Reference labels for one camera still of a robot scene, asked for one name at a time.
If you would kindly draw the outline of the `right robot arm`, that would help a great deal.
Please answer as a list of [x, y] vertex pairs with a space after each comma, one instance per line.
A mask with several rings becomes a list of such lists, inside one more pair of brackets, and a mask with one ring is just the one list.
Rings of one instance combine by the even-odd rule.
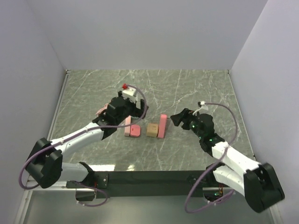
[[242, 194], [250, 208], [257, 213], [285, 199], [274, 167], [269, 163], [261, 164], [252, 160], [231, 147], [215, 132], [211, 115], [185, 108], [170, 119], [174, 126], [191, 130], [199, 138], [203, 151], [218, 160], [196, 180], [187, 195], [186, 203], [204, 177], [210, 186], [221, 183]]

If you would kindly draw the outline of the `pink triangular plug adapter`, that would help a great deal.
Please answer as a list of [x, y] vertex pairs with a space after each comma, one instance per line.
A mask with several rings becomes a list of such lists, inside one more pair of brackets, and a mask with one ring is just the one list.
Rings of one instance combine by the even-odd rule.
[[140, 137], [141, 135], [141, 127], [139, 125], [131, 125], [130, 126], [130, 134], [131, 137]]

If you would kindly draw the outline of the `wooden cube block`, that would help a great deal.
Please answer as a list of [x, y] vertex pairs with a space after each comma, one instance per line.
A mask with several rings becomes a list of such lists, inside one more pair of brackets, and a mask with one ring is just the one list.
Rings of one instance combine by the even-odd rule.
[[159, 129], [158, 124], [148, 123], [147, 130], [146, 130], [146, 135], [149, 136], [149, 137], [157, 137], [158, 136], [158, 129]]

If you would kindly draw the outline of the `pink triangular power strip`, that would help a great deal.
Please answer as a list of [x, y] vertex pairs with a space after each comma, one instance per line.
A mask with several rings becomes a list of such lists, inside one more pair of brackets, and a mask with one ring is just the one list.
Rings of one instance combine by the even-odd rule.
[[165, 130], [166, 130], [166, 123], [167, 123], [167, 115], [161, 114], [160, 115], [160, 121], [158, 126], [158, 138], [164, 138]]

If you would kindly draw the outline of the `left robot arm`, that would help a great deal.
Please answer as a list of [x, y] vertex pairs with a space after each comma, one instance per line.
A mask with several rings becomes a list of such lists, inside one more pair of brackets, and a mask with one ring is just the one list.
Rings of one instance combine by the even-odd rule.
[[57, 181], [73, 181], [84, 188], [93, 187], [96, 182], [94, 170], [85, 162], [66, 163], [64, 157], [106, 139], [121, 128], [121, 123], [129, 116], [143, 119], [148, 109], [146, 99], [140, 100], [140, 107], [136, 103], [136, 97], [121, 94], [112, 98], [85, 127], [58, 139], [39, 139], [22, 170], [26, 170], [43, 189]]

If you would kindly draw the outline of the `pink long power strip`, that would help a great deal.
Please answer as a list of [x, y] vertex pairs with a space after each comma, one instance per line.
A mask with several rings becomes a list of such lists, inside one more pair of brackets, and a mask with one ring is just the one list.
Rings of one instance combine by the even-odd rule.
[[125, 128], [124, 128], [124, 136], [128, 137], [130, 135], [130, 124], [131, 124], [131, 116], [128, 116], [125, 119]]

